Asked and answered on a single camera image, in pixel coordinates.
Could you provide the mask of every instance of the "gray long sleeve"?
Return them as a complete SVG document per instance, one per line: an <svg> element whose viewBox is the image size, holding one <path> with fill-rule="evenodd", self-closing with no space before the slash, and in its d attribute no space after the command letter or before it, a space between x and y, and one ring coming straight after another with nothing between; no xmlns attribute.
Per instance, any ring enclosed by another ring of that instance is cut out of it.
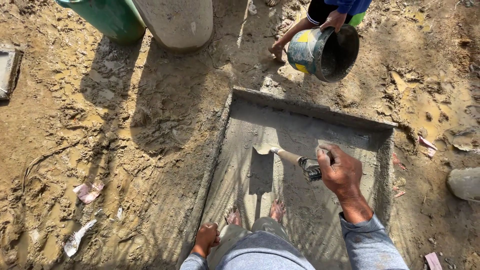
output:
<svg viewBox="0 0 480 270"><path fill-rule="evenodd" d="M358 224L346 221L343 212L339 216L353 270L408 270L375 214L369 221Z"/></svg>
<svg viewBox="0 0 480 270"><path fill-rule="evenodd" d="M375 214L371 220L358 224L347 222L343 213L339 216L353 270L408 270ZM216 270L238 269L315 270L287 241L264 231L240 239L226 252L216 268ZM204 258L192 253L183 262L180 270L208 270L208 267Z"/></svg>

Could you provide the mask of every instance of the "bucket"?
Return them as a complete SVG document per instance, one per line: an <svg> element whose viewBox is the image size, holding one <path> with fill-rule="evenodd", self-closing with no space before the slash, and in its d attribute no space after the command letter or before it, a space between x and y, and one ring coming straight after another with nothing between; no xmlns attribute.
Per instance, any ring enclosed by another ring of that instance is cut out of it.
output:
<svg viewBox="0 0 480 270"><path fill-rule="evenodd" d="M145 24L132 0L55 0L120 45L130 45L145 33Z"/></svg>
<svg viewBox="0 0 480 270"><path fill-rule="evenodd" d="M290 41L287 58L301 72L335 83L345 78L355 64L360 39L355 27L344 24L338 33L333 27L298 32Z"/></svg>

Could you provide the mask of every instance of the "muddy ground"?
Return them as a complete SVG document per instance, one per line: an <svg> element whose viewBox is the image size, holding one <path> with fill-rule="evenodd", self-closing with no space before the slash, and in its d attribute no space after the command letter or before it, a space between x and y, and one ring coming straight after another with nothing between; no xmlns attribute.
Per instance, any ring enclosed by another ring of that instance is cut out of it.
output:
<svg viewBox="0 0 480 270"><path fill-rule="evenodd" d="M0 1L0 41L24 51L17 88L0 104L0 269L173 269L234 85L399 123L407 171L395 166L395 183L406 193L392 205L393 241L411 269L432 251L444 269L444 258L480 268L480 205L445 187L450 170L480 163L453 146L479 147L480 81L468 67L480 61L480 3L374 1L358 26L357 63L337 84L266 49L308 1L255 4L250 16L246 0L214 0L212 43L176 57L148 31L121 47L52 1ZM438 146L432 159L418 133ZM95 180L106 186L85 205L72 189ZM62 243L100 208L68 258Z"/></svg>

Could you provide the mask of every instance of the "yellow label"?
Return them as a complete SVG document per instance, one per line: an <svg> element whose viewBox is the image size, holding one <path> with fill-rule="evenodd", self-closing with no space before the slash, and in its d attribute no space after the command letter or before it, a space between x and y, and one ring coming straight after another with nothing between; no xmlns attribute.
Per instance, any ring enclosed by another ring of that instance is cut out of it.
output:
<svg viewBox="0 0 480 270"><path fill-rule="evenodd" d="M295 66L297 67L297 69L299 71L308 73L307 68L305 66L302 66L302 65L299 65L299 64L295 64Z"/></svg>
<svg viewBox="0 0 480 270"><path fill-rule="evenodd" d="M297 42L307 42L308 41L308 35L310 34L310 31L305 31L303 34L300 35L299 39L297 39Z"/></svg>

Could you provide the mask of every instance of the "bare foot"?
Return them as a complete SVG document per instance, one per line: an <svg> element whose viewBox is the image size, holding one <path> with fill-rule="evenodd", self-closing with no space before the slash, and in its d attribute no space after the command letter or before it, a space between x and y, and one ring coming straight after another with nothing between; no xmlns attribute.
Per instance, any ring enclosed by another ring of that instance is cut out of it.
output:
<svg viewBox="0 0 480 270"><path fill-rule="evenodd" d="M241 227L240 211L236 205L230 207L230 209L224 214L227 224L235 224Z"/></svg>
<svg viewBox="0 0 480 270"><path fill-rule="evenodd" d="M265 0L265 3L267 4L267 6L275 6L277 5L278 3L280 3L281 0Z"/></svg>
<svg viewBox="0 0 480 270"><path fill-rule="evenodd" d="M280 223L283 215L285 215L285 205L281 200L275 199L270 208L270 217Z"/></svg>
<svg viewBox="0 0 480 270"><path fill-rule="evenodd" d="M281 46L280 44L278 44L278 42L276 42L275 44L273 44L270 48L268 48L268 51L270 53L272 53L273 55L275 55L275 60L281 62L281 63L285 63L284 60L282 60L282 55L283 55L283 46Z"/></svg>

